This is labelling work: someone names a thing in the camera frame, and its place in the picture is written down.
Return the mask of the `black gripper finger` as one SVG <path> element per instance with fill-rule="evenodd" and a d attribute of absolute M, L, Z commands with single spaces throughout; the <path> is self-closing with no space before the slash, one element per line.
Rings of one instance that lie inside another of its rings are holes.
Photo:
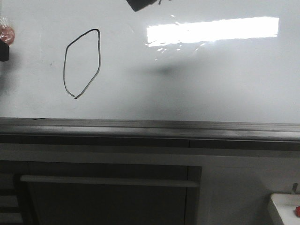
<path fill-rule="evenodd" d="M 0 40 L 0 62 L 9 60 L 9 45 Z"/>

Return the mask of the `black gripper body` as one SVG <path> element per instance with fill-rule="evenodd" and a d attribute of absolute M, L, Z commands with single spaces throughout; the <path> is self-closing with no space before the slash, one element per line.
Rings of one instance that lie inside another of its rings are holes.
<path fill-rule="evenodd" d="M 141 9 L 144 9 L 145 7 L 156 2 L 158 2 L 159 5 L 161 4 L 161 0 L 126 0 L 126 2 L 133 11 L 140 11 Z"/>

